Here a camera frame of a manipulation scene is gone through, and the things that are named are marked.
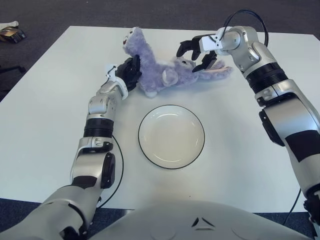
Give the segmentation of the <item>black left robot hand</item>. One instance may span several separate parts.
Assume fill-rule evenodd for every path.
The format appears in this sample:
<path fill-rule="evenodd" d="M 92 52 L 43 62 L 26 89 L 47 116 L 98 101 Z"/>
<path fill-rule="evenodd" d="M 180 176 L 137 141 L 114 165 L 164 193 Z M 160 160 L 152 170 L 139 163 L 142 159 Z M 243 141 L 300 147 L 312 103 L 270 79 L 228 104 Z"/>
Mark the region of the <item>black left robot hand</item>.
<path fill-rule="evenodd" d="M 115 71 L 115 75 L 124 81 L 128 92 L 134 90 L 137 86 L 142 75 L 140 67 L 140 56 L 134 55 L 127 58 Z"/>

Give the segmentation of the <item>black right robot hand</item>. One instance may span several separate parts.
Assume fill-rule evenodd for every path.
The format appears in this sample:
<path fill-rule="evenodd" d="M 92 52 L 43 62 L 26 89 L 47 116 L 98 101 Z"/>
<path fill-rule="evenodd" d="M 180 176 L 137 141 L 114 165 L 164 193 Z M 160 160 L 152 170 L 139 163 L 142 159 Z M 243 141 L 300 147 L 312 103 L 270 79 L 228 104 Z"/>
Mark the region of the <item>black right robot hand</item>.
<path fill-rule="evenodd" d="M 204 53 L 204 50 L 201 50 L 200 40 L 202 37 L 208 37 L 209 35 L 198 35 L 192 38 L 192 40 L 185 40 L 180 42 L 180 46 L 176 52 L 176 57 L 182 57 L 186 52 L 192 51 L 191 60 L 196 61 L 200 54 Z M 196 65 L 192 72 L 207 71 L 213 67 L 217 61 L 217 54 L 214 50 L 206 51 L 203 59 L 201 60 L 200 65 Z"/>

